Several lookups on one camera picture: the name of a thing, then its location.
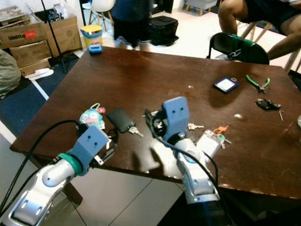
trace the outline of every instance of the blue carpet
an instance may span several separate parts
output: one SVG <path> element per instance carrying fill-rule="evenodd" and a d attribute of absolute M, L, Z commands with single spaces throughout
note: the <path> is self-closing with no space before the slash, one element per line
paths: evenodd
<path fill-rule="evenodd" d="M 74 57 L 66 60 L 68 71 L 77 61 L 78 58 Z M 66 76 L 61 64 L 53 65 L 53 69 L 53 75 L 37 80 L 49 96 Z M 19 87 L 0 100 L 0 120 L 15 136 L 19 136 L 45 101 L 35 86 L 28 79 L 22 78 Z"/>

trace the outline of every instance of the black key fob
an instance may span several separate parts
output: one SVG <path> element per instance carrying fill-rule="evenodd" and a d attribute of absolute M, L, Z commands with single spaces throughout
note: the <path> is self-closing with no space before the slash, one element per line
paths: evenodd
<path fill-rule="evenodd" d="M 128 114 L 120 107 L 110 111 L 107 114 L 107 118 L 120 133 L 125 133 L 129 128 L 136 125 L 130 116 L 128 116 Z"/>

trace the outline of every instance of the yellow bucket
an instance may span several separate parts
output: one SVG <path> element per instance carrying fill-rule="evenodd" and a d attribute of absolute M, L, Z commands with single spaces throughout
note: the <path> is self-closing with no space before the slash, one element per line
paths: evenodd
<path fill-rule="evenodd" d="M 90 24 L 88 26 L 81 27 L 80 31 L 84 35 L 86 48 L 88 48 L 92 44 L 103 44 L 103 32 L 101 26 Z"/>

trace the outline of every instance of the cable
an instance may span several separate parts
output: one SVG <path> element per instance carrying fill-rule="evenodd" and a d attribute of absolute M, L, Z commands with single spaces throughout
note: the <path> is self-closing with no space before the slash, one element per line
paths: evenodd
<path fill-rule="evenodd" d="M 218 169 L 217 169 L 217 165 L 216 165 L 215 161 L 206 152 L 203 152 L 203 153 L 210 160 L 210 162 L 213 164 L 213 167 L 214 167 L 214 170 L 215 170 L 215 182 L 218 185 Z"/>
<path fill-rule="evenodd" d="M 59 125 L 62 125 L 62 124 L 65 124 L 65 123 L 69 123 L 69 122 L 74 122 L 74 123 L 76 123 L 76 124 L 79 126 L 79 122 L 76 121 L 76 120 L 72 120 L 72 119 L 70 119 L 70 120 L 64 120 L 64 121 L 60 121 L 60 122 L 58 122 L 58 123 L 52 125 L 51 127 L 49 127 L 47 130 L 45 130 L 45 131 L 39 136 L 39 138 L 38 138 L 38 139 L 36 140 L 36 142 L 33 144 L 33 146 L 32 146 L 32 148 L 30 149 L 30 151 L 27 153 L 27 155 L 26 155 L 25 159 L 23 160 L 21 166 L 19 167 L 19 169 L 18 169 L 18 171 L 17 171 L 17 173 L 16 173 L 16 175 L 15 175 L 13 181 L 11 182 L 10 187 L 9 187 L 9 189 L 8 189 L 6 195 L 5 195 L 5 197 L 4 197 L 4 199 L 3 199 L 2 203 L 1 203 L 1 206 L 0 206 L 0 212 L 2 212 L 2 210 L 3 210 L 3 208 L 4 208 L 5 204 L 6 204 L 6 202 L 8 201 L 8 198 L 9 198 L 9 196 L 10 196 L 10 194 L 11 194 L 11 192 L 12 192 L 12 190 L 13 190 L 15 184 L 16 184 L 16 181 L 18 180 L 18 178 L 19 178 L 19 176 L 20 176 L 20 174 L 21 174 L 21 172 L 22 172 L 22 170 L 23 170 L 25 164 L 27 163 L 27 161 L 28 161 L 29 158 L 31 157 L 33 151 L 35 150 L 35 148 L 37 147 L 37 145 L 39 144 L 39 142 L 41 141 L 41 139 L 42 139 L 49 131 L 51 131 L 51 130 L 54 129 L 55 127 L 57 127 L 57 126 L 59 126 Z"/>
<path fill-rule="evenodd" d="M 177 147 L 175 147 L 175 146 L 169 144 L 169 143 L 166 142 L 165 140 L 162 140 L 162 139 L 155 133 L 155 130 L 154 130 L 154 127 L 153 127 L 153 124 L 154 124 L 154 121 L 155 121 L 155 120 L 156 120 L 156 117 L 153 117 L 153 118 L 151 119 L 151 122 L 150 122 L 150 131 L 151 131 L 152 135 L 153 135 L 159 142 L 161 142 L 164 146 L 169 147 L 169 148 L 171 148 L 172 150 L 175 150 L 175 151 L 177 151 L 177 152 L 179 152 L 179 153 L 181 153 L 181 154 L 186 155 L 187 157 L 189 157 L 189 158 L 191 158 L 193 161 L 195 161 L 195 162 L 202 168 L 202 170 L 207 174 L 207 176 L 208 176 L 209 179 L 211 180 L 211 182 L 212 182 L 212 184 L 214 185 L 214 187 L 215 187 L 217 193 L 220 195 L 220 199 L 221 199 L 223 208 L 224 208 L 224 210 L 225 210 L 226 216 L 227 216 L 229 219 L 231 219 L 231 217 L 229 216 L 229 213 L 228 213 L 228 207 L 227 207 L 227 204 L 226 204 L 224 198 L 222 197 L 222 192 L 221 192 L 219 186 L 217 185 L 216 181 L 214 180 L 214 178 L 211 176 L 211 174 L 210 174 L 210 173 L 207 171 L 207 169 L 205 168 L 205 166 L 203 166 L 203 164 L 200 163 L 200 161 L 199 161 L 196 157 L 194 157 L 193 155 L 191 155 L 191 154 L 189 154 L 189 153 L 187 153 L 187 152 L 185 152 L 185 151 L 183 151 L 183 150 L 181 150 L 181 149 L 179 149 L 179 148 L 177 148 Z"/>
<path fill-rule="evenodd" d="M 22 192 L 22 190 L 24 189 L 24 187 L 26 186 L 26 184 L 28 183 L 28 181 L 39 171 L 40 169 L 37 169 L 36 171 L 34 171 L 27 179 L 26 181 L 23 183 L 23 185 L 20 187 L 20 189 L 17 191 L 17 193 L 15 194 L 15 196 L 12 198 L 12 200 L 9 202 L 9 204 L 7 204 L 7 206 L 4 208 L 4 210 L 0 213 L 0 217 L 2 217 L 2 215 L 9 209 L 9 207 L 11 206 L 11 204 L 13 204 L 13 202 L 16 200 L 16 198 L 19 196 L 19 194 Z"/>

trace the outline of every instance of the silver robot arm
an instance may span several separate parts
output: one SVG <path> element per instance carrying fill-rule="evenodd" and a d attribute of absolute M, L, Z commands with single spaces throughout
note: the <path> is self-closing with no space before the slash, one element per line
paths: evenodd
<path fill-rule="evenodd" d="M 162 109 L 153 116 L 145 110 L 145 119 L 153 137 L 174 151 L 177 166 L 182 174 L 186 201 L 189 208 L 189 225 L 197 223 L 204 226 L 228 226 L 229 219 L 224 211 L 218 186 L 205 165 L 205 155 L 188 138 L 190 113 L 185 97 L 177 97 L 163 103 Z"/>
<path fill-rule="evenodd" d="M 108 142 L 107 135 L 95 126 L 89 127 L 74 147 L 43 167 L 35 176 L 32 187 L 25 191 L 11 211 L 4 217 L 3 226 L 40 226 L 53 206 L 53 199 L 75 176 L 88 173 L 90 163 L 105 163 L 115 149 L 97 155 Z"/>

